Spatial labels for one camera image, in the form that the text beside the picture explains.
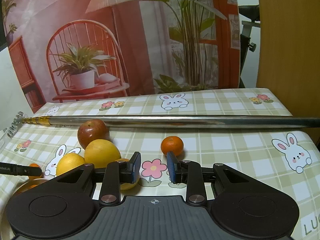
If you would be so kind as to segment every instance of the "red chair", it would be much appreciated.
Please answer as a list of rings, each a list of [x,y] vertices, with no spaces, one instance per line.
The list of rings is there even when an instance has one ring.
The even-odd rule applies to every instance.
[[[88,45],[95,45],[99,50],[103,50],[105,55],[115,57],[115,60],[104,60],[104,66],[98,67],[98,74],[109,73],[119,78],[119,85],[110,89],[99,92],[91,92],[88,94],[77,94],[74,92],[64,92],[70,90],[70,78],[67,77],[62,80],[61,75],[53,72],[63,63],[59,60],[57,54],[69,53],[67,43],[73,44],[75,47],[83,47]],[[126,97],[126,89],[129,84],[124,82],[124,74],[127,76],[126,68],[124,66],[123,56],[113,33],[103,24],[92,20],[76,20],[62,26],[51,37],[47,47],[47,62],[50,70],[50,75],[57,96],[52,100],[84,100],[84,99],[98,99],[109,98],[110,94],[121,93],[121,96]]]

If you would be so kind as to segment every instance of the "flower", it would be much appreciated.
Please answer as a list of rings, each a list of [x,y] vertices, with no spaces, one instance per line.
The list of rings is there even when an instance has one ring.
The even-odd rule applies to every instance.
[[[115,103],[115,106],[123,106],[124,105],[124,101],[118,101]]]
[[[144,169],[141,173],[143,177],[152,176],[154,179],[159,179],[162,176],[162,171],[167,169],[167,165],[161,164],[159,159],[154,159],[152,162],[145,161],[142,168]]]
[[[252,102],[260,102],[259,98],[249,98]]]
[[[268,98],[267,95],[260,95],[260,94],[257,95],[257,98],[260,98],[262,101],[270,99],[270,98]]]
[[[24,143],[22,143],[22,147],[23,148],[27,148],[29,145],[30,145],[31,141],[30,140],[27,140],[25,141]]]
[[[101,107],[102,108],[111,107],[113,104],[114,104],[114,102],[109,101],[109,102],[103,103],[101,105]]]

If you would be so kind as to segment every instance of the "rabbit ear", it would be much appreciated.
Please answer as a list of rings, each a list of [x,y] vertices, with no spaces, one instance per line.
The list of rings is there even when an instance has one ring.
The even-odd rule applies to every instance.
[[[76,154],[79,154],[80,151],[81,151],[81,148],[78,147],[78,148],[74,148],[74,149],[68,151],[67,153],[76,153]]]
[[[67,147],[63,144],[56,151],[56,157],[63,156],[67,150]]]
[[[272,144],[279,152],[282,152],[282,153],[287,152],[288,145],[286,143],[284,143],[283,141],[278,140],[278,139],[273,139]]]
[[[180,94],[174,95],[173,98],[183,98],[185,95],[186,95],[185,93],[180,93]]]
[[[169,99],[169,98],[172,98],[172,97],[169,96],[169,95],[161,95],[161,96],[160,96],[160,99],[162,99],[163,101],[165,101],[165,100],[167,100],[167,99]]]
[[[287,141],[288,141],[289,146],[297,145],[297,143],[298,143],[297,138],[292,133],[287,134]]]

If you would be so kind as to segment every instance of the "vase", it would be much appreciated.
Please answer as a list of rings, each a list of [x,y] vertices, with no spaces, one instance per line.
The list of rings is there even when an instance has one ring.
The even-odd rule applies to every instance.
[[[7,40],[8,47],[13,43],[13,33],[9,32],[5,38]]]
[[[70,75],[71,85],[77,90],[94,87],[94,71],[90,70],[77,75]]]

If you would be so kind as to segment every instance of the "pink flower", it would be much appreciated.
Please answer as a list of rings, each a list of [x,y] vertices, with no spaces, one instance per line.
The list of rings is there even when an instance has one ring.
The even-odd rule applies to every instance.
[[[257,95],[257,98],[260,98],[262,101],[270,99],[270,98],[268,98],[267,95],[260,95],[260,94]]]
[[[22,148],[27,148],[30,143],[31,143],[30,140],[27,140],[27,141],[23,142],[23,143],[22,143]]]
[[[167,165],[161,164],[161,160],[155,159],[152,162],[145,161],[142,168],[144,169],[141,173],[143,177],[152,176],[154,179],[159,179],[162,176],[162,171],[167,169]]]
[[[109,101],[109,102],[103,103],[101,105],[101,107],[102,108],[111,107],[113,104],[114,104],[114,102]]]

